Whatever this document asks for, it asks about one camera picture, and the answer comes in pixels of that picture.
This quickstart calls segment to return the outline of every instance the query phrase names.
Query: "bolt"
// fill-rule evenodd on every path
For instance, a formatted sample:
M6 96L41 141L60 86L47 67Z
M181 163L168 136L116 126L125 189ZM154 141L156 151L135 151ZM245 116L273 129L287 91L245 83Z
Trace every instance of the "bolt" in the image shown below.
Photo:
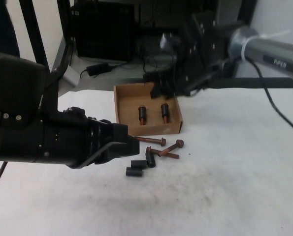
M167 103L163 103L161 105L162 110L162 118L164 120L164 124L169 123L169 105Z
M157 154L158 156L160 156L160 150L156 150L156 149L148 149L150 152L154 153L154 154ZM173 154L173 153L167 153L166 155L163 155L163 156L166 156L166 157L170 157L170 158L174 158L174 159L179 159L179 155L177 154Z
M166 148L165 150L161 151L159 153L159 156L165 156L167 153L169 153L170 151L173 151L176 148L182 148L184 146L184 144L185 144L184 141L178 139L174 145L172 145L172 146Z
M135 137L137 140L141 142L146 142L146 143L152 143L152 144L159 144L161 146L166 145L166 139L151 139L151 138L143 138L143 137Z
M146 107L140 106L138 108L138 119L140 120L140 125L145 125L146 122Z

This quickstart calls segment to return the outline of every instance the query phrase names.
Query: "white tabletop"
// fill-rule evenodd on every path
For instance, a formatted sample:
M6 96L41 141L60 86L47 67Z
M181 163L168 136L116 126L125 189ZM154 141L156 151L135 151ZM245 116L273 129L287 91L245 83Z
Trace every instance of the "white tabletop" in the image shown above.
M293 121L293 89L271 93ZM125 176L143 143L138 156L81 170L9 163L0 236L293 236L293 130L264 91L207 90L179 103L182 132L165 138L185 141L181 158L157 158L143 178ZM70 106L115 121L112 92L69 92L59 110Z

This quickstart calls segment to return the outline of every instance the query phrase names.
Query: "robotic arm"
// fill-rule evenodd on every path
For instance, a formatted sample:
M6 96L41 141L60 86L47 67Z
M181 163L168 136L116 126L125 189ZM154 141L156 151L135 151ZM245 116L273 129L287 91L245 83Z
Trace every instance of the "robotic arm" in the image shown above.
M43 65L0 53L0 161L80 169L139 154L139 141L125 125L87 118L76 107L54 113L43 108L43 94L65 70L49 75Z
M192 15L179 35L164 34L162 50L177 56L167 71L148 73L145 79L156 83L152 96L191 96L221 80L227 69L242 58L259 62L293 79L293 45L261 38L242 22L216 26L214 14Z

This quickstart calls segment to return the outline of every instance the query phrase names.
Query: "open cardboard tray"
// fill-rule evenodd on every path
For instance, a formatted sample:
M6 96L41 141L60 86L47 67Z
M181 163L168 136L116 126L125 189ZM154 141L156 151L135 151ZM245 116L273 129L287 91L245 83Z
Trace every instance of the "open cardboard tray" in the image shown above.
M115 109L117 123L129 127L129 135L147 136L161 134L179 134L183 120L176 98L160 97L151 99L150 92L153 83L139 83L118 85L114 87ZM161 105L169 105L169 123L164 124ZM138 117L138 108L147 109L146 125L141 126Z

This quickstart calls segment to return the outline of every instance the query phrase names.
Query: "wall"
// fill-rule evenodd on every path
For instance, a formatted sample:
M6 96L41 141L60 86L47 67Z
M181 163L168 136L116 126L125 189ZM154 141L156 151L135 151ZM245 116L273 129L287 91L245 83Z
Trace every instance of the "wall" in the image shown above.
M33 0L33 4L43 46L51 69L63 35L57 1ZM19 1L8 0L7 9L15 28L21 57L35 61Z
M252 25L260 34L291 30L290 34L275 40L293 44L293 0L258 0ZM285 77L265 66L260 66L265 77ZM237 77L257 77L255 69L247 62L240 65Z

